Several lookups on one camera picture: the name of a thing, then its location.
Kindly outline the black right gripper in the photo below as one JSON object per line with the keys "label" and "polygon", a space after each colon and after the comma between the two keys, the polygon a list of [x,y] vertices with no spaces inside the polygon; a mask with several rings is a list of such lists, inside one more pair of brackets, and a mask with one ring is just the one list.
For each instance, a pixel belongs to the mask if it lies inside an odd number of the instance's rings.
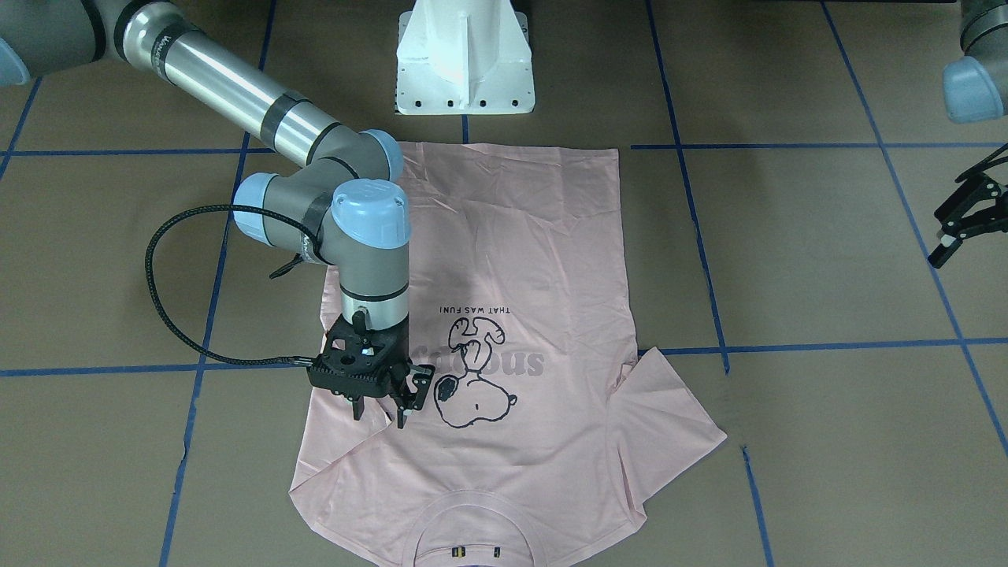
{"label": "black right gripper", "polygon": [[350,399],[352,416],[360,422],[366,398],[392,398],[396,403],[396,427],[404,428],[408,417],[425,403],[433,381],[432,364],[414,364],[408,339],[410,319],[381,330],[355,324],[338,316],[325,333],[325,348],[307,369],[309,382],[321,390]]}

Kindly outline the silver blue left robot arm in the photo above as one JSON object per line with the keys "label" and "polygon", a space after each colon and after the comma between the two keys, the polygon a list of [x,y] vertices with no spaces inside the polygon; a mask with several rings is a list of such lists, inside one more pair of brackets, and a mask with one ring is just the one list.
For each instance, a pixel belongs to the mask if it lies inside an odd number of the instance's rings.
{"label": "silver blue left robot arm", "polygon": [[[955,124],[998,120],[1007,112],[1007,4],[962,1],[962,56],[943,69],[943,100]],[[928,262],[944,266],[968,239],[1007,230],[1006,184],[990,175],[1006,164],[1001,145],[955,177],[957,189],[933,216],[940,223],[939,243]]]}

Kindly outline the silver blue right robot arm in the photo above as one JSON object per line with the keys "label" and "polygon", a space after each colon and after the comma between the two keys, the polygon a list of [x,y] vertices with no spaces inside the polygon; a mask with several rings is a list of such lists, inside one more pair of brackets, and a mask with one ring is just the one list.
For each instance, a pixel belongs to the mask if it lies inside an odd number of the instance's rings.
{"label": "silver blue right robot arm", "polygon": [[[298,166],[252,175],[229,205],[188,209],[155,231],[145,252],[149,295],[162,322],[206,358],[245,366],[296,365],[318,390],[343,396],[360,420],[366,399],[388,398],[403,428],[424,408],[432,364],[408,348],[410,205],[397,180],[404,161],[387,132],[356,132],[295,90],[220,46],[170,1],[4,1],[2,85],[25,85],[94,61],[126,62],[179,87]],[[341,309],[310,358],[227,358],[197,344],[169,318],[154,279],[159,241],[183,220],[229,213],[248,237],[302,263],[335,266]]]}

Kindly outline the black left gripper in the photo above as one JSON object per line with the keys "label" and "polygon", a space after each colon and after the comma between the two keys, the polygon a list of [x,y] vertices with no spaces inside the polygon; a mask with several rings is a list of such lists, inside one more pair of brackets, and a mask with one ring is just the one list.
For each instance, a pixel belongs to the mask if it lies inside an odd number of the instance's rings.
{"label": "black left gripper", "polygon": [[1006,185],[993,179],[990,171],[1006,164],[1006,145],[980,159],[955,177],[957,189],[935,211],[942,228],[928,262],[941,269],[960,249],[964,237],[1006,232]]}

